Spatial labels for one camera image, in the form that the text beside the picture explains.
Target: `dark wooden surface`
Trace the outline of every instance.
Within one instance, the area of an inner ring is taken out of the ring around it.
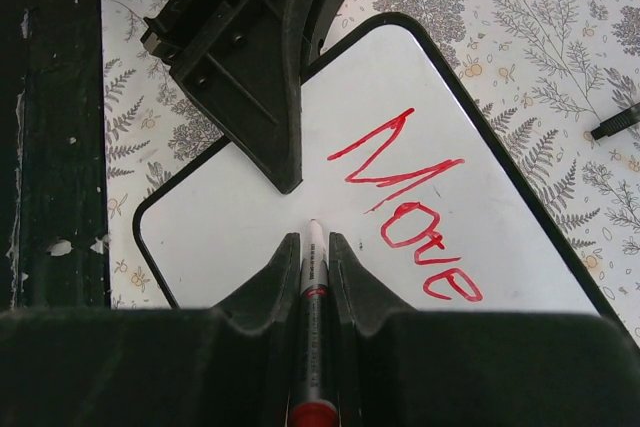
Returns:
[[[0,308],[108,305],[100,0],[0,11]]]

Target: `patterned fabric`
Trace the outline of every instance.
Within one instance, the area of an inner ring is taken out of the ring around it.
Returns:
[[[220,135],[139,42],[165,2],[102,0],[115,308],[166,305],[132,216]],[[426,28],[640,343],[640,131],[588,133],[640,101],[640,0],[346,0],[324,49],[386,11]]]

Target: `whiteboard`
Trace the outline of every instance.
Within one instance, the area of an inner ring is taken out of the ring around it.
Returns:
[[[315,218],[418,309],[596,313],[405,28],[373,28],[304,84],[302,139],[289,195],[228,144],[141,207],[139,245],[180,307],[219,302]]]

